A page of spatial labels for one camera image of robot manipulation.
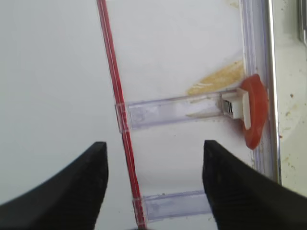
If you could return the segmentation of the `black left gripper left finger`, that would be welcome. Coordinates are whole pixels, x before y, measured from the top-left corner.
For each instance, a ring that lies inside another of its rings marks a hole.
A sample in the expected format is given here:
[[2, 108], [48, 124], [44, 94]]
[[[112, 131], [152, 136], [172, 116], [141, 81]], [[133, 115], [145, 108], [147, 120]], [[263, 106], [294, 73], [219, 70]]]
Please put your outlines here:
[[107, 145], [95, 142], [49, 180], [2, 204], [0, 228], [93, 230], [107, 183]]

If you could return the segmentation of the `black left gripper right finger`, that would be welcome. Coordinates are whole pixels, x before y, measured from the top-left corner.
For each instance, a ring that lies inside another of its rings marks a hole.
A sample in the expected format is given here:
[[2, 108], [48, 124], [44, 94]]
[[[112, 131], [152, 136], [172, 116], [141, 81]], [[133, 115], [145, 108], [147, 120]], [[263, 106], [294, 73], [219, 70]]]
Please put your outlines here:
[[215, 140], [203, 149], [203, 187], [220, 230], [305, 230], [307, 198], [270, 180]]

